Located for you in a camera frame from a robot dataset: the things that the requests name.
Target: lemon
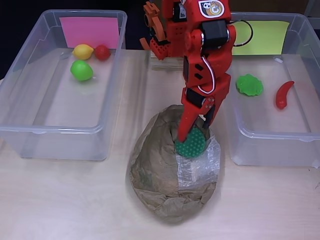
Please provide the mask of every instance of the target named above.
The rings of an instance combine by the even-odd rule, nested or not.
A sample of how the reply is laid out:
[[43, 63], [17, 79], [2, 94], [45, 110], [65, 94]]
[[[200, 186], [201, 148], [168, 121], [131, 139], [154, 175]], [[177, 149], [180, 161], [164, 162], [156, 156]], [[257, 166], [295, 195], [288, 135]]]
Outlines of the lemon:
[[80, 44], [73, 50], [73, 55], [80, 60], [87, 60], [91, 57], [94, 49], [87, 44]]

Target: green fruit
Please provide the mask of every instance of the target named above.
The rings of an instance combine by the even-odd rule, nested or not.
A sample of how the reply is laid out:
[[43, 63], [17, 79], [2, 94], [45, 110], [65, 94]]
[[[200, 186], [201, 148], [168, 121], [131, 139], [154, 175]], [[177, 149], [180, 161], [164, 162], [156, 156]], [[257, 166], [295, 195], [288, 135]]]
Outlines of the green fruit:
[[92, 70], [90, 65], [82, 60], [74, 61], [74, 63], [72, 63], [70, 71], [78, 81], [86, 81], [92, 78], [92, 76], [94, 75], [94, 71]]

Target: wire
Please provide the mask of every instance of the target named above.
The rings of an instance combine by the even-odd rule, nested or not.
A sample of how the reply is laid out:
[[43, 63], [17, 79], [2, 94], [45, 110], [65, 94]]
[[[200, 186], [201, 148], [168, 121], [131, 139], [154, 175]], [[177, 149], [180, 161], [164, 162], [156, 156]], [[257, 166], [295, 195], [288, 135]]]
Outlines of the wire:
[[215, 79], [215, 75], [214, 75], [214, 72], [210, 66], [210, 64], [207, 62], [206, 58], [203, 56], [201, 57], [202, 58], [202, 61], [205, 63], [205, 65], [207, 66], [207, 68], [209, 69], [210, 71], [210, 74], [211, 74], [211, 78], [212, 78], [212, 89], [211, 91], [205, 91], [203, 90], [200, 86], [198, 86], [198, 89], [203, 92], [204, 94], [211, 94], [215, 89], [216, 89], [216, 79]]
[[251, 24], [249, 22], [245, 21], [245, 20], [232, 21], [232, 22], [230, 22], [230, 24], [234, 24], [234, 23], [237, 23], [237, 22], [244, 22], [244, 23], [248, 24], [249, 28], [251, 30], [251, 35], [250, 35], [250, 37], [249, 37], [249, 39], [247, 41], [245, 41], [243, 43], [240, 43], [240, 44], [234, 44], [233, 45], [234, 47], [242, 47], [242, 46], [247, 45], [248, 43], [251, 42], [252, 38], [254, 37], [254, 29], [252, 28]]

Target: sticker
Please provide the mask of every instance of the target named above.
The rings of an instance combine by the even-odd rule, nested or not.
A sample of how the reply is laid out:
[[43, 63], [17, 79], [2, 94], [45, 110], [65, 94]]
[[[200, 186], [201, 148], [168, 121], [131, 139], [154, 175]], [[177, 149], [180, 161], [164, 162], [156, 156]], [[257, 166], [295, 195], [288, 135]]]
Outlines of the sticker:
[[218, 0], [199, 1], [202, 16], [207, 19], [219, 18], [225, 13], [225, 6]]
[[185, 19], [187, 17], [186, 10], [185, 10], [184, 6], [181, 3], [179, 3], [179, 7], [180, 7], [180, 16], [179, 16], [179, 18], [180, 19]]

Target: plastic storage bin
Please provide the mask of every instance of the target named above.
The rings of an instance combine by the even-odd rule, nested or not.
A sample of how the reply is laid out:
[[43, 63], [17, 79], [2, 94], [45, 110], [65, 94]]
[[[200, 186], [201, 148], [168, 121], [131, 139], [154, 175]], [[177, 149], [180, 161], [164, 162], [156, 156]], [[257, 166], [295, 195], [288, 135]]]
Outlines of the plastic storage bin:
[[[234, 20], [289, 22], [282, 55], [234, 56], [225, 100], [227, 134], [238, 165], [320, 167], [320, 41], [300, 14], [234, 13]], [[261, 96], [238, 93], [236, 80], [252, 74], [263, 82]], [[295, 81], [284, 110], [275, 107], [282, 84]]]
[[[94, 57], [94, 78], [76, 81], [60, 17], [117, 18], [119, 41], [106, 62]], [[103, 160], [117, 115], [127, 15], [111, 10], [48, 10], [0, 86], [0, 134], [26, 158]]]

